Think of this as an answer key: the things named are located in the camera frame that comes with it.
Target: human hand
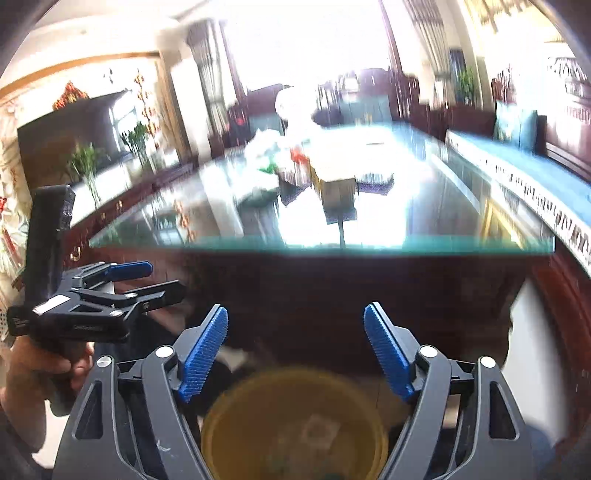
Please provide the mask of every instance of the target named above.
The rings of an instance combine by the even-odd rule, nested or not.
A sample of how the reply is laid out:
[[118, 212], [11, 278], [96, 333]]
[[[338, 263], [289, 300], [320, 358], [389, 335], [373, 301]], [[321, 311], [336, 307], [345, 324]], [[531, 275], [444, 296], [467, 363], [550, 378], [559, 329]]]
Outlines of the human hand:
[[66, 358], [40, 348], [28, 336], [14, 342], [0, 403], [14, 429], [33, 450], [39, 450], [45, 440], [49, 375], [69, 372], [70, 385], [78, 392], [92, 367], [93, 353], [94, 346], [87, 343], [83, 356], [72, 365]]
[[47, 392], [44, 391], [44, 382], [40, 381], [40, 374], [57, 375], [69, 372], [72, 377], [72, 389], [79, 392], [92, 368], [94, 353], [94, 344], [87, 343], [83, 356], [72, 365], [68, 359], [39, 347], [28, 336], [17, 337], [12, 347], [8, 377], [21, 377], [18, 384], [22, 384], [23, 381], [33, 382], [30, 387], [34, 387], [35, 392], [42, 394], [45, 400]]

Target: metal screw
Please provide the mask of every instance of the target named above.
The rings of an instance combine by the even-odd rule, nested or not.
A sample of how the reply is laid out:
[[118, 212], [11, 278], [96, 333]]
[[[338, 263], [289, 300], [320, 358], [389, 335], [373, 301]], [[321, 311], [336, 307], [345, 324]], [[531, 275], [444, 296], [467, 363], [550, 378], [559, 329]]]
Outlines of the metal screw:
[[480, 362], [483, 367], [487, 367], [487, 368], [494, 368], [494, 366], [496, 365], [495, 359], [493, 359], [489, 356], [483, 356], [480, 359]]
[[156, 350], [156, 356], [159, 358], [168, 358], [174, 353], [174, 350], [171, 346], [164, 345], [161, 346]]
[[421, 355], [427, 358], [435, 358], [437, 356], [437, 349], [431, 345], [425, 345], [421, 347]]
[[111, 364], [112, 361], [113, 360], [111, 360], [111, 357], [110, 356], [105, 355], [105, 356], [100, 357], [96, 361], [96, 366], [99, 367], [99, 368], [108, 367]]

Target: television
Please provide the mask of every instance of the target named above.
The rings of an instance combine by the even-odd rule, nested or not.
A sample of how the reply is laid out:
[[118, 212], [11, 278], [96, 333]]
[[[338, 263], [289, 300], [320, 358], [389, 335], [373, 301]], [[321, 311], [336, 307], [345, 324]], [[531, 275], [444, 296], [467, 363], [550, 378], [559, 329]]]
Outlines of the television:
[[[131, 157], [119, 134], [122, 126], [127, 127], [126, 131], [137, 122], [132, 97], [130, 90], [124, 90], [78, 100], [18, 128], [18, 146], [29, 189], [77, 180], [70, 177], [67, 168], [76, 144], [92, 143], [102, 149], [98, 171]], [[121, 110], [126, 113], [125, 120], [113, 113]]]

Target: blue gripper pad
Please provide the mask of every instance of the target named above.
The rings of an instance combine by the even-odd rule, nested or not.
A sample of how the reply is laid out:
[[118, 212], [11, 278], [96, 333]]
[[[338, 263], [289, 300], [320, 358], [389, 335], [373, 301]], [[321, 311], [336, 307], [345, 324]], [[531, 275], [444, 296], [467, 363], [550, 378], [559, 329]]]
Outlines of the blue gripper pad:
[[206, 318], [203, 323], [205, 325], [197, 327], [203, 330], [193, 349], [184, 361], [184, 365], [179, 366], [182, 368], [182, 372], [178, 396], [185, 403], [189, 403], [192, 396], [198, 395], [203, 388], [217, 351], [228, 333], [228, 311], [224, 307], [219, 307], [213, 316], [209, 320]]
[[154, 271], [150, 262], [130, 262], [111, 265], [105, 272], [106, 281], [134, 280], [136, 278], [149, 277]]
[[[383, 310], [380, 314], [373, 304], [365, 308], [363, 325], [390, 388], [404, 401], [410, 400], [416, 393], [413, 387], [413, 365], [394, 337], [393, 333], [397, 327], [390, 322]], [[406, 329], [400, 330], [410, 334]]]

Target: potted plant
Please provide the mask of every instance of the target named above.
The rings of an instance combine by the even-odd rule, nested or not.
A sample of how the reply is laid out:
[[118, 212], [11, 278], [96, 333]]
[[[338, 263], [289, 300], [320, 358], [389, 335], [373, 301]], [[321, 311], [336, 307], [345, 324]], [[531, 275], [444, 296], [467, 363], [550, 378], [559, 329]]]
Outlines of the potted plant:
[[146, 153], [147, 135], [148, 128], [142, 122], [138, 122], [133, 130], [121, 134], [121, 140], [129, 148], [129, 151], [139, 158], [142, 166], [150, 163], [148, 154]]
[[474, 105], [476, 80], [472, 69], [464, 69], [458, 75], [459, 90], [466, 105]]
[[90, 194], [95, 201], [95, 207], [100, 204], [99, 192], [96, 190], [96, 165], [98, 159], [104, 155], [104, 150], [94, 148], [92, 143], [86, 147], [76, 144], [76, 150], [70, 156], [70, 171], [74, 172], [88, 186]]

